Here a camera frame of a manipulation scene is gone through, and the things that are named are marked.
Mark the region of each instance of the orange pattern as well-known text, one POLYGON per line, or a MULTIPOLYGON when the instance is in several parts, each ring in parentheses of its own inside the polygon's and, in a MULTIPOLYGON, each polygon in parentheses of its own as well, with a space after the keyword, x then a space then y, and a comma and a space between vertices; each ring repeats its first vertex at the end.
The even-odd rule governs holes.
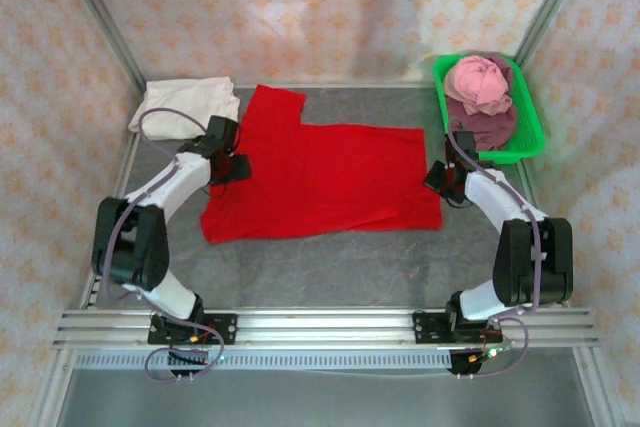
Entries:
POLYGON ((0 0, 0 24, 0 423, 23 426, 135 95, 82 0, 0 0))
POLYGON ((607 334, 625 417, 640 422, 640 0, 566 0, 527 76, 549 146, 533 163, 574 226, 576 301, 607 334))
POLYGON ((105 1, 149 79, 402 83, 439 54, 514 54, 542 0, 105 1))

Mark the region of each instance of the green plastic basket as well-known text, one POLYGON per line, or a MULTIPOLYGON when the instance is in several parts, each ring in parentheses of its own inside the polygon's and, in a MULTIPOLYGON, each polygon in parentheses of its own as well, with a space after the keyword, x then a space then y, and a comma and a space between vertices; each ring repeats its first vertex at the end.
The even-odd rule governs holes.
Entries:
MULTIPOLYGON (((444 98, 442 85, 445 75, 458 60, 467 55, 444 55, 433 66, 433 76, 436 80, 438 101, 442 111, 444 131, 449 131, 449 112, 444 98)), ((511 85, 511 98, 513 105, 518 109, 518 128, 516 133, 504 150, 491 150, 479 152, 481 160, 491 160, 496 164, 513 164, 521 159, 534 157, 544 150, 544 132, 538 119, 538 113, 531 100, 531 94, 527 88, 522 71, 513 61, 506 60, 513 68, 513 84, 511 85)))

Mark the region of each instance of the folded cloth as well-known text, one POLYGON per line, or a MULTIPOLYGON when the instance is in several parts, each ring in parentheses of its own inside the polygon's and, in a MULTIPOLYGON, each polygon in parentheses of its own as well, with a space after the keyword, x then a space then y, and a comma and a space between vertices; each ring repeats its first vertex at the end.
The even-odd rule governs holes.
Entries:
POLYGON ((478 55, 460 59, 444 78, 444 93, 462 102, 469 115, 506 112, 511 107, 508 90, 498 66, 478 55))
MULTIPOLYGON (((507 81, 507 95, 511 95, 511 84, 513 82, 513 69, 507 61, 500 56, 488 56, 488 60, 496 64, 501 74, 507 81)), ((449 96, 447 101, 447 111, 449 119, 458 119, 451 125, 452 131, 469 130, 473 132, 476 140, 476 149, 479 152, 488 150, 502 150, 506 147, 509 139, 515 134, 518 127, 518 109, 512 107, 506 112, 495 115, 487 115, 479 112, 469 115, 459 100, 449 96)))
POLYGON ((300 123, 305 95, 259 85, 242 118, 248 180, 211 187, 209 242, 439 229, 421 129, 300 123))
MULTIPOLYGON (((138 119, 150 109, 169 108, 184 112, 206 128, 212 115, 237 121, 239 106, 240 100, 233 95, 229 77, 147 82, 147 92, 131 119, 129 130, 138 132, 138 119)), ((170 112, 145 117, 144 132, 154 140, 192 139, 202 134, 193 122, 170 112)))

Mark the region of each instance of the white cloth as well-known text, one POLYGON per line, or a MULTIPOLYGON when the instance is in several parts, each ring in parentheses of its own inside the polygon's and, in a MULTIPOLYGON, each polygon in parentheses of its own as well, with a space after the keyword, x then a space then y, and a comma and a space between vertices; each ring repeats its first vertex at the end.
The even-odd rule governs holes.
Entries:
MULTIPOLYGON (((218 115, 238 121, 240 99, 233 95, 229 77, 211 79, 176 79, 147 82, 147 92, 138 107, 129 130, 138 132, 138 119, 149 109, 169 108, 190 115, 205 128, 209 117, 218 115)), ((184 117, 170 112, 156 112, 144 118, 144 132, 154 140, 192 139, 202 130, 184 117)))

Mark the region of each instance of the red cloth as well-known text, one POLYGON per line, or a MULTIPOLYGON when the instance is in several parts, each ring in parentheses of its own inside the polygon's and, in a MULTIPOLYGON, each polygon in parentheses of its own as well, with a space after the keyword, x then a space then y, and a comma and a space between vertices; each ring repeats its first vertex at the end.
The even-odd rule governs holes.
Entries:
POLYGON ((253 176, 211 188, 200 218, 209 242, 441 228, 440 198, 423 185, 421 130, 303 125, 304 100, 256 88, 238 148, 253 176))

